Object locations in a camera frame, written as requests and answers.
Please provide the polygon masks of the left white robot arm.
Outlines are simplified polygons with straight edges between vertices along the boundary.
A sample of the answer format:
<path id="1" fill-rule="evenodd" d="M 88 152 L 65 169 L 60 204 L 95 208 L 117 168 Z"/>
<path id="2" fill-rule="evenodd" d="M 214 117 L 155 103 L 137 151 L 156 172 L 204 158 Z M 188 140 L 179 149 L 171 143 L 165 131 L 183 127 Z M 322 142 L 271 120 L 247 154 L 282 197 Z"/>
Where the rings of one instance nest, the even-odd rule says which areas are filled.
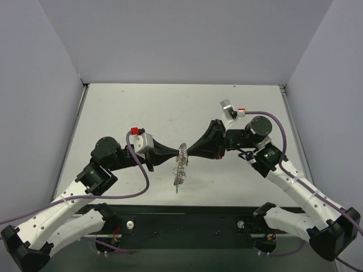
<path id="1" fill-rule="evenodd" d="M 148 171 L 179 155 L 150 134 L 128 135 L 124 148 L 112 137 L 97 141 L 88 165 L 49 206 L 18 226 L 1 231 L 5 248 L 21 271 L 40 271 L 60 249 L 85 235 L 102 231 L 116 233 L 124 225 L 106 203 L 97 204 L 79 218 L 71 217 L 116 181 L 113 171 L 146 164 Z"/>

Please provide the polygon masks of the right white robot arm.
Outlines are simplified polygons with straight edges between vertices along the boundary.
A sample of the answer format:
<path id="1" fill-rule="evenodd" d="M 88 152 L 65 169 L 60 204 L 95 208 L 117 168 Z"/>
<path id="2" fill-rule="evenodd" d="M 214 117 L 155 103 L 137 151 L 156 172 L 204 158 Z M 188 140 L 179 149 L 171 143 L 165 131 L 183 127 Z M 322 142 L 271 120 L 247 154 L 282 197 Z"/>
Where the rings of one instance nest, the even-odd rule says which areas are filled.
<path id="1" fill-rule="evenodd" d="M 226 151 L 237 150 L 239 157 L 268 181 L 278 186 L 303 211 L 295 214 L 266 203 L 254 217 L 267 229 L 280 230 L 307 241 L 323 259 L 333 261 L 361 232 L 361 215 L 333 202 L 298 171 L 270 140 L 270 120 L 254 117 L 244 129 L 227 129 L 221 120 L 211 121 L 204 135 L 188 148 L 189 156 L 221 159 Z"/>

